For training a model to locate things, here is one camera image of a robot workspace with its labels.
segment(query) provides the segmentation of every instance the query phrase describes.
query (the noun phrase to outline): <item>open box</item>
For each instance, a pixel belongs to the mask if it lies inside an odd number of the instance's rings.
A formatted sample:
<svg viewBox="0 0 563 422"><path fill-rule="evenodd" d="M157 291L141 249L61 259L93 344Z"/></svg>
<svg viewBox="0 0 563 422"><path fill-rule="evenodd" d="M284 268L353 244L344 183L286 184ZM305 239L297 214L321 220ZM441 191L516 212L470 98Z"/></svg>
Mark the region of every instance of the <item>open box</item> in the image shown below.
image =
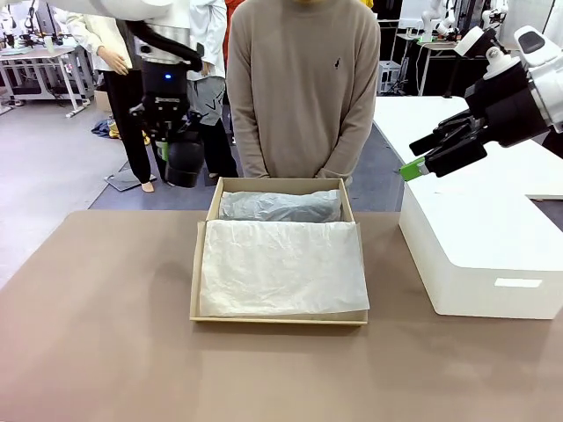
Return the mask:
<svg viewBox="0 0 563 422"><path fill-rule="evenodd" d="M342 221L354 222L352 208L348 200L346 187L341 179L300 179L300 178L220 178L217 184L211 207L206 221L219 218L219 206L223 192L263 192L306 195L321 191L340 190L342 200ZM234 322L234 323L274 323L274 324L331 324L331 325L365 325L368 322L368 311L343 312L323 315L292 315L292 316L244 316L215 317L200 315L201 269L205 244L206 223L198 224L197 242L194 254L194 274L192 278L192 299L190 319L192 321Z"/></svg>

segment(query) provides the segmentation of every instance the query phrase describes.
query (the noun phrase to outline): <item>brown tabletop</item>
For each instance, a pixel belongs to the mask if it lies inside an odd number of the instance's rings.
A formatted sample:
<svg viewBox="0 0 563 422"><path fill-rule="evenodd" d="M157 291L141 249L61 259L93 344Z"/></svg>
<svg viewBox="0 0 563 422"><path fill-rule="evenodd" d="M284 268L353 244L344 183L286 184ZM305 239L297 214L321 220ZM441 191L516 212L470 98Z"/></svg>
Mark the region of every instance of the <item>brown tabletop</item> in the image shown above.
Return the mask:
<svg viewBox="0 0 563 422"><path fill-rule="evenodd" d="M358 214L361 329L193 324L202 212L71 215L0 292L0 420L563 418L563 323L438 316L395 214Z"/></svg>

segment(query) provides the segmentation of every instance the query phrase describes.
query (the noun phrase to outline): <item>gray floor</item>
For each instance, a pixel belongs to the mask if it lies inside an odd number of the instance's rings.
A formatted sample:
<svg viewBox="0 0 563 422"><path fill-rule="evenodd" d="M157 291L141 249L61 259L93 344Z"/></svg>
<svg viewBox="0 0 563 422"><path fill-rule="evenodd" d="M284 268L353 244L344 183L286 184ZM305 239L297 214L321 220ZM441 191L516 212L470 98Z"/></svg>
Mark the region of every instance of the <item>gray floor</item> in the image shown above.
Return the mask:
<svg viewBox="0 0 563 422"><path fill-rule="evenodd" d="M119 141L90 128L94 107L36 101L0 116L0 287L69 213L88 208L126 161Z"/></svg>
<svg viewBox="0 0 563 422"><path fill-rule="evenodd" d="M534 201L534 203L560 230L563 230L563 200Z"/></svg>
<svg viewBox="0 0 563 422"><path fill-rule="evenodd" d="M354 173L350 201L354 211L399 211L403 185L397 173L399 161L373 127ZM153 173L157 170L153 162ZM206 170L194 189L170 187L160 180L154 193L137 187L120 193L111 186L92 204L92 209L208 209L214 187Z"/></svg>

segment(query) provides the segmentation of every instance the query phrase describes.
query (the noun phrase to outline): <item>person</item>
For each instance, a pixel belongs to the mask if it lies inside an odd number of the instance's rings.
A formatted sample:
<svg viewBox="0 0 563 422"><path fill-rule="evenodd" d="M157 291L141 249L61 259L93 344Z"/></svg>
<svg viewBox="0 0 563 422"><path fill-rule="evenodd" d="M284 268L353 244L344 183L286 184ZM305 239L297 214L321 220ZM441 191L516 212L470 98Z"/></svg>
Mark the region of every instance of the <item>person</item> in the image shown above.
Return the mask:
<svg viewBox="0 0 563 422"><path fill-rule="evenodd" d="M232 20L233 13L243 2L244 0L225 0L225 4L227 5L227 32L225 33L225 41L223 42L223 58L225 59L225 64L227 66L229 65L230 22Z"/></svg>
<svg viewBox="0 0 563 422"><path fill-rule="evenodd" d="M91 53L94 69L101 71L113 118L120 132L131 171L145 192L154 192L150 182L150 160L144 145L141 122L129 114L143 99L141 58L135 54L135 40L124 21L68 12L66 25L75 40ZM160 177L165 181L166 162L151 142Z"/></svg>
<svg viewBox="0 0 563 422"><path fill-rule="evenodd" d="M351 182L377 92L380 30L358 0L245 0L227 85L245 175Z"/></svg>
<svg viewBox="0 0 563 422"><path fill-rule="evenodd" d="M205 162L211 178L238 177L237 162L232 156L223 126L225 65L223 40L227 29L227 6L224 0L191 0L190 30L194 43L204 48L201 72L188 72L188 98L193 110L202 115L200 133Z"/></svg>

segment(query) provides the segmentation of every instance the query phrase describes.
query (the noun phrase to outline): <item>white tissue paper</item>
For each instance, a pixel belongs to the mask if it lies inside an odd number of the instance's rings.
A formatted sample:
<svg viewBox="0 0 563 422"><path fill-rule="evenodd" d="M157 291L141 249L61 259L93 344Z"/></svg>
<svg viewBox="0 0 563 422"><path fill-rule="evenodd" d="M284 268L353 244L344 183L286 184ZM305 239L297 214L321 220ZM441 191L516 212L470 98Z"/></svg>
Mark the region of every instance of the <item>white tissue paper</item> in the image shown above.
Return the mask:
<svg viewBox="0 0 563 422"><path fill-rule="evenodd" d="M339 190L309 195L225 192L219 218L257 222L339 222L341 206Z"/></svg>
<svg viewBox="0 0 563 422"><path fill-rule="evenodd" d="M204 317L331 314L369 309L353 222L207 223Z"/></svg>

